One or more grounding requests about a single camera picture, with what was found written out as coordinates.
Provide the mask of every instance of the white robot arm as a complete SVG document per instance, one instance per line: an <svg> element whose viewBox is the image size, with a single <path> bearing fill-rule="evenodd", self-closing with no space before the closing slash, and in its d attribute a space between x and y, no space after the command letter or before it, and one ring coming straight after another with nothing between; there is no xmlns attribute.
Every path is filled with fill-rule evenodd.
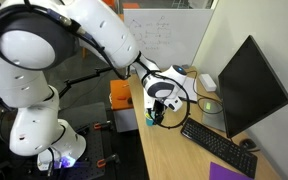
<svg viewBox="0 0 288 180"><path fill-rule="evenodd" d="M114 68L134 66L148 95L173 111L182 105L177 93L185 71L172 66L160 72L101 0L72 0L65 6L55 0L7 0L0 8L0 105L18 108L10 149L22 156L38 154L40 170L49 167L48 149L54 152L55 168L65 168L86 147L82 136L58 120L58 92L42 72L73 56L80 46Z"/></svg>

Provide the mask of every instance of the table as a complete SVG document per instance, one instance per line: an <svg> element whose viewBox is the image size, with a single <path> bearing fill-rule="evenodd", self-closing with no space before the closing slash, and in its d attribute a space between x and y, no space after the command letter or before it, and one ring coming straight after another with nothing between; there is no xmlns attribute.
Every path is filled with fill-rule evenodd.
<svg viewBox="0 0 288 180"><path fill-rule="evenodd" d="M180 134L181 128L164 129L159 126L147 126L144 116L143 87L138 76L133 74L129 79L133 105L136 114L139 134L142 142L148 174L152 180L164 179L209 179L210 163L214 162L232 171L238 170L225 163L209 151ZM197 78L197 91L202 95L218 98L215 93L207 93ZM184 117L186 102L177 112L169 108L165 113L162 124L175 125ZM197 104L191 103L191 118L201 122L202 112ZM225 133L212 129L225 137ZM246 138L246 133L234 137L235 143ZM280 179L270 163L261 152L254 153L258 157L255 179Z"/></svg>

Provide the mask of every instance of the whiteboard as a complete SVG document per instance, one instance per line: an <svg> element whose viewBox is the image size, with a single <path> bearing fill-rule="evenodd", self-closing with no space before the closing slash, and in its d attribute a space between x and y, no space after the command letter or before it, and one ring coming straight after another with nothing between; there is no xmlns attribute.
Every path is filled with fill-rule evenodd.
<svg viewBox="0 0 288 180"><path fill-rule="evenodd" d="M192 65L212 9L124 9L142 54L159 68Z"/></svg>

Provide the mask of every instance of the writing on whiteboard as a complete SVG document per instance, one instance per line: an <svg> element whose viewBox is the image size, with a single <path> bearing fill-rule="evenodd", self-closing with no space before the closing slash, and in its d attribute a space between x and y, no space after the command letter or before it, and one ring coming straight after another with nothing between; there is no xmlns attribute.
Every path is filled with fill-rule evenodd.
<svg viewBox="0 0 288 180"><path fill-rule="evenodd" d="M129 28L141 49L158 51L172 44L171 24L165 16L145 23L133 19Z"/></svg>

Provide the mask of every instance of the purple notebook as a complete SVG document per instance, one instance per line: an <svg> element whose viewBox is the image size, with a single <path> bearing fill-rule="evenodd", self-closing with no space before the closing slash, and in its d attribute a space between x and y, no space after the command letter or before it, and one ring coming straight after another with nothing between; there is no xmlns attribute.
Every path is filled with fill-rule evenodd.
<svg viewBox="0 0 288 180"><path fill-rule="evenodd" d="M245 175L226 169L218 164L211 162L210 180L252 180Z"/></svg>

